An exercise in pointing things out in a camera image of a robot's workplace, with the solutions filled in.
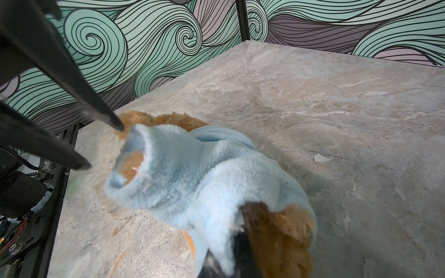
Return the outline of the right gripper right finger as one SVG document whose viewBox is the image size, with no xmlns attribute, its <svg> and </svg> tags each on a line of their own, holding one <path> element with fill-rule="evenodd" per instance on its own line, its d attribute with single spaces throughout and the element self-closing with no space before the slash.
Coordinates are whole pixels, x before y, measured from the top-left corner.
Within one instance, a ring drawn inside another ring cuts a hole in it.
<svg viewBox="0 0 445 278">
<path fill-rule="evenodd" d="M 235 273 L 232 278 L 263 278 L 246 232 L 234 237 L 234 258 Z"/>
</svg>

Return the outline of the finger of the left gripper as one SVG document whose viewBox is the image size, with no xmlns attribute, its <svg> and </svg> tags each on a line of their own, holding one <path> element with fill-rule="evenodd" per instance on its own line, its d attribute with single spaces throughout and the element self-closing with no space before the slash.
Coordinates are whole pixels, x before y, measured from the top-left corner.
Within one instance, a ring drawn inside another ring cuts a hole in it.
<svg viewBox="0 0 445 278">
<path fill-rule="evenodd" d="M 1 143 L 70 169 L 91 168 L 91 164 L 74 147 L 48 133 L 4 102 L 1 102 Z"/>
<path fill-rule="evenodd" d="M 57 1 L 1 1 L 1 83 L 38 67 L 92 118 L 123 131 L 124 124 L 88 84 L 47 15 L 61 19 Z"/>
</svg>

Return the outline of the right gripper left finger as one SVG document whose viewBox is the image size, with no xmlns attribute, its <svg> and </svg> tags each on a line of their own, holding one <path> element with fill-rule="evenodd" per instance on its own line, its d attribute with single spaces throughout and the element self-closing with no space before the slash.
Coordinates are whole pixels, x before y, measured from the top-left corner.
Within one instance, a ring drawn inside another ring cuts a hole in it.
<svg viewBox="0 0 445 278">
<path fill-rule="evenodd" d="M 223 272 L 212 252 L 208 250 L 197 278 L 228 278 L 228 276 Z"/>
</svg>

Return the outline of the brown teddy bear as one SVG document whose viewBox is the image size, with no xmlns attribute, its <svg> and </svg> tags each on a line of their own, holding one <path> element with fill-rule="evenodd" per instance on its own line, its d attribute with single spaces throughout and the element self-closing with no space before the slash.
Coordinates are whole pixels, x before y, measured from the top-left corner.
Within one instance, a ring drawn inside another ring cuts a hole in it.
<svg viewBox="0 0 445 278">
<path fill-rule="evenodd" d="M 120 114 L 124 132 L 117 132 L 120 140 L 127 138 L 136 124 L 146 126 L 175 125 L 188 132 L 207 126 L 207 123 L 187 114 L 163 114 L 153 117 L 145 112 L 130 110 Z M 309 211 L 295 204 L 280 212 L 272 212 L 260 202 L 246 202 L 241 206 L 246 220 L 246 231 L 253 245 L 253 255 L 265 278 L 308 278 L 313 272 L 309 247 L 313 243 L 316 222 Z"/>
</svg>

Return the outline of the light blue fleece hoodie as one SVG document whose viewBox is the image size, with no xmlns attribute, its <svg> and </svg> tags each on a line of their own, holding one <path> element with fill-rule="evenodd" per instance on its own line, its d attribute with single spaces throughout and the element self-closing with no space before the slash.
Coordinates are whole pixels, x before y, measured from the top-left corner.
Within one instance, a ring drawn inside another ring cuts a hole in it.
<svg viewBox="0 0 445 278">
<path fill-rule="evenodd" d="M 298 181 L 236 130 L 134 125 L 104 186 L 121 206 L 147 210 L 184 231 L 195 248 L 197 275 L 210 250 L 223 272 L 235 273 L 234 237 L 246 232 L 241 206 L 272 212 L 290 204 L 316 215 Z M 316 230 L 312 234 L 316 239 Z"/>
</svg>

